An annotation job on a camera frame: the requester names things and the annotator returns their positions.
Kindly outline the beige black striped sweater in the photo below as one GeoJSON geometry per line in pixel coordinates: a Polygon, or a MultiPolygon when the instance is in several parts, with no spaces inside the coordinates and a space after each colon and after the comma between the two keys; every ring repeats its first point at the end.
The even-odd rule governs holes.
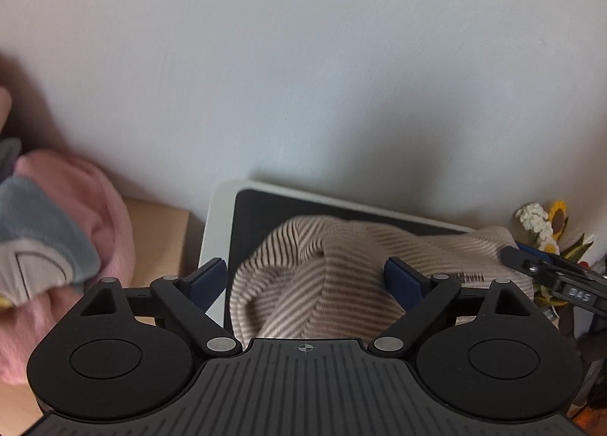
{"type": "Polygon", "coordinates": [[[499,262],[513,243],[502,226],[416,236],[384,223],[297,216],[237,268],[228,307],[234,336],[243,345],[256,337],[369,343],[405,313],[384,286],[392,257],[426,277],[445,274],[472,288],[509,279],[533,296],[531,279],[499,262]]]}

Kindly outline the green leafy plant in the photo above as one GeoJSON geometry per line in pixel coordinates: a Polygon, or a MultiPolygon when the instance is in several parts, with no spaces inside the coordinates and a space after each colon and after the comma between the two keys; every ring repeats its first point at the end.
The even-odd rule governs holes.
{"type": "MultiPolygon", "coordinates": [[[[588,268],[590,265],[585,262],[582,258],[588,252],[588,249],[594,245],[594,235],[591,235],[591,239],[585,239],[584,234],[571,246],[560,251],[561,258],[574,262],[577,265],[581,263],[584,267],[588,268]]],[[[547,287],[543,285],[534,286],[534,301],[538,307],[562,307],[565,306],[566,301],[560,300],[558,297],[552,295],[547,287]]]]}

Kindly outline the crochet white daisy bouquet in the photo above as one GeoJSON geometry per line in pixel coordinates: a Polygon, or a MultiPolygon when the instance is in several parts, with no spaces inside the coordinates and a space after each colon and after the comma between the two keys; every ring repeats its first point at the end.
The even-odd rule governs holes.
{"type": "Polygon", "coordinates": [[[548,219],[548,213],[540,204],[530,203],[522,206],[516,210],[514,218],[528,233],[532,247],[547,253],[560,253],[552,223],[548,219]]]}

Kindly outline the crochet sunflower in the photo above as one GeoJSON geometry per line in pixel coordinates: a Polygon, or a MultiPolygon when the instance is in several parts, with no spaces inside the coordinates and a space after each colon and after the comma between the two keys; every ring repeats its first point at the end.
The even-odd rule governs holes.
{"type": "Polygon", "coordinates": [[[548,211],[548,220],[552,226],[552,237],[559,241],[568,224],[567,204],[563,200],[555,201],[548,211]]]}

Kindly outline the pink plush clothing pile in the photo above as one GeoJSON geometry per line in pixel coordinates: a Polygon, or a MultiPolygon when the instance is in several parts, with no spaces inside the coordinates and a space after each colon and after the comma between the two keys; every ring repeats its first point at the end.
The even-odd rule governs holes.
{"type": "Polygon", "coordinates": [[[30,355],[98,281],[133,278],[127,206],[92,163],[1,139],[1,379],[27,381],[30,355]]]}

